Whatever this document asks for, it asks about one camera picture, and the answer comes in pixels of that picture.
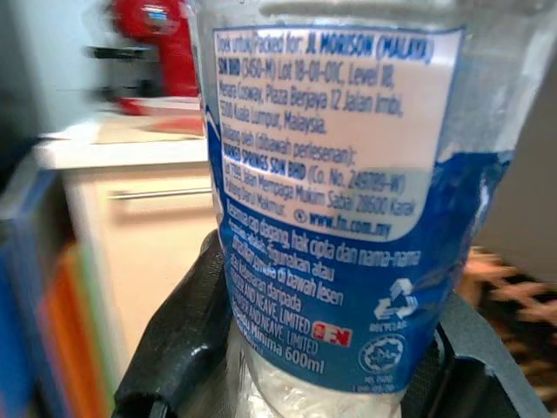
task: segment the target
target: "blue label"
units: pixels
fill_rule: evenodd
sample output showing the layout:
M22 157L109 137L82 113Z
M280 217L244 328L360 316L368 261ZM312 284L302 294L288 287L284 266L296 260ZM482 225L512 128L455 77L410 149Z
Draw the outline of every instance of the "blue label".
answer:
M508 155L438 145L462 30L215 31L207 135L232 308L286 372L403 390Z

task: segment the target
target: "wall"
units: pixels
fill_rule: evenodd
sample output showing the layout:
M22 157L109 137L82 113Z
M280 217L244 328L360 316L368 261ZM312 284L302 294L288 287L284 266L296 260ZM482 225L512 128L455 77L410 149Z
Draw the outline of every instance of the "wall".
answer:
M21 37L9 2L0 1L0 152L10 153L15 143L38 133L35 96L29 84Z
M528 118L515 161L476 242L535 278L557 282L557 60Z
M86 45L106 44L100 0L2 0L12 8L25 83L39 109L39 131L58 131L97 107L91 93L103 83L102 63Z

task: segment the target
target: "red logo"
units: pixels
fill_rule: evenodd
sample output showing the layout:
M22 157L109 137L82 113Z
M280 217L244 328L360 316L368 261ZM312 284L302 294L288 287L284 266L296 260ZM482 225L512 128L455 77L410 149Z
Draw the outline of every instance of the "red logo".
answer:
M350 347L352 329L341 328L324 322L313 322L312 336L314 340L328 342L335 346Z

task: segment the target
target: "white cabinet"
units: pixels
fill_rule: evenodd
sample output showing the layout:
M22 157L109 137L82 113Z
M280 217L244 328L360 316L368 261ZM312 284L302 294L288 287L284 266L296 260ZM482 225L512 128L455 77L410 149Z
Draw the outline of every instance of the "white cabinet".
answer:
M99 292L104 357L118 383L149 319L217 221L205 140L99 144L97 132L94 123L74 126L55 136L68 139L43 143L36 155L42 166L64 170L72 222Z
M151 316L216 227L209 166L96 172L90 180L127 364Z

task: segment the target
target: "countertop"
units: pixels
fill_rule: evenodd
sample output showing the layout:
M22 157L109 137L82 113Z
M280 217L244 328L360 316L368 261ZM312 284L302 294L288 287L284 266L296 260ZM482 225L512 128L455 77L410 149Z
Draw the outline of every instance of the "countertop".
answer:
M107 118L117 118L125 141L99 144ZM137 129L138 117L101 115L43 135L35 147L38 163L49 169L71 170L133 165L167 165L208 161L205 138Z

